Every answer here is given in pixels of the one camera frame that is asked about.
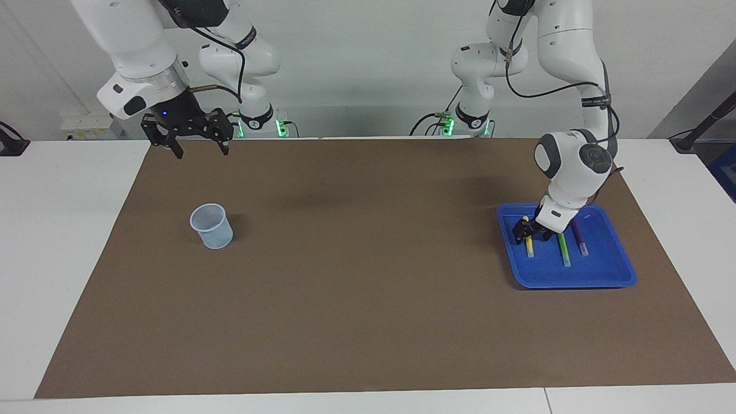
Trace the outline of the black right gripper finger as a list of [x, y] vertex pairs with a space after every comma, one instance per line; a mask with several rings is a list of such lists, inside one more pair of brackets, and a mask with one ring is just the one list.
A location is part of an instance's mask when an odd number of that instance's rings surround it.
[[223, 155], [229, 154], [229, 142], [232, 140], [233, 126], [229, 115], [221, 108], [210, 111], [210, 139], [215, 141]]
[[182, 159], [184, 151], [177, 141], [179, 126], [162, 126], [154, 115], [144, 115], [141, 127], [153, 147], [170, 150], [177, 159]]

